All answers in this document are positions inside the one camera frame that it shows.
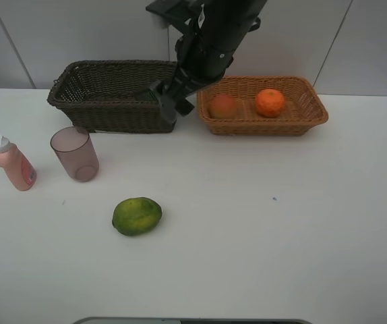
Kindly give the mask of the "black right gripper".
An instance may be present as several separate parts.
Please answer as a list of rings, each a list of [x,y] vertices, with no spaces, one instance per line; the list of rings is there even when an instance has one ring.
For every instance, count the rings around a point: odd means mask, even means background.
[[[182,34],[175,45],[177,65],[166,85],[180,116],[194,110],[186,97],[224,76],[245,36],[260,27],[265,4],[258,0],[153,1],[146,6],[146,11]]]

